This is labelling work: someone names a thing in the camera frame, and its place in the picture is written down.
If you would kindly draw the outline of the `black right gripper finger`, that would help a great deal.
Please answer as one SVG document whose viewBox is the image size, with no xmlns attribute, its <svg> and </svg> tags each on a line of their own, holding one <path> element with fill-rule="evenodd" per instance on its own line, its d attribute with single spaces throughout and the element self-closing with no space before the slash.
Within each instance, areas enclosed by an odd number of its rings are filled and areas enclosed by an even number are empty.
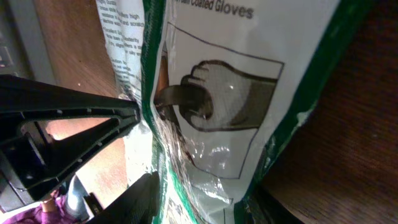
<svg viewBox="0 0 398 224">
<path fill-rule="evenodd" d="M 159 173 L 146 173 L 88 224 L 151 224 L 158 215 L 159 200 Z"/>
</svg>

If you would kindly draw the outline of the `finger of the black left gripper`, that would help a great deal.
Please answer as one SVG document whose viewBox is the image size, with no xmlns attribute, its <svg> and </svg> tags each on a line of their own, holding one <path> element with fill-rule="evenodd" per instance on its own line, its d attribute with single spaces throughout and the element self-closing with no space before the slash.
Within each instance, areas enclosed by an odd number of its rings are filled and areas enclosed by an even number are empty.
<svg viewBox="0 0 398 224">
<path fill-rule="evenodd" d="M 135 101 L 1 75 L 1 211 L 42 200 L 139 122 Z"/>
</svg>

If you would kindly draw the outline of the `green white tape package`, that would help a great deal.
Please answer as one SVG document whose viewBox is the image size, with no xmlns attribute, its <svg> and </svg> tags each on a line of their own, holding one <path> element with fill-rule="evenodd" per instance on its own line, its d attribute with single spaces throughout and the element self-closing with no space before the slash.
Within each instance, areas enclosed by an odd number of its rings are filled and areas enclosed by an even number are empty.
<svg viewBox="0 0 398 224">
<path fill-rule="evenodd" d="M 295 223 L 259 183 L 320 93 L 371 1 L 96 3 L 121 98 L 128 182 L 160 177 L 155 223 Z"/>
</svg>

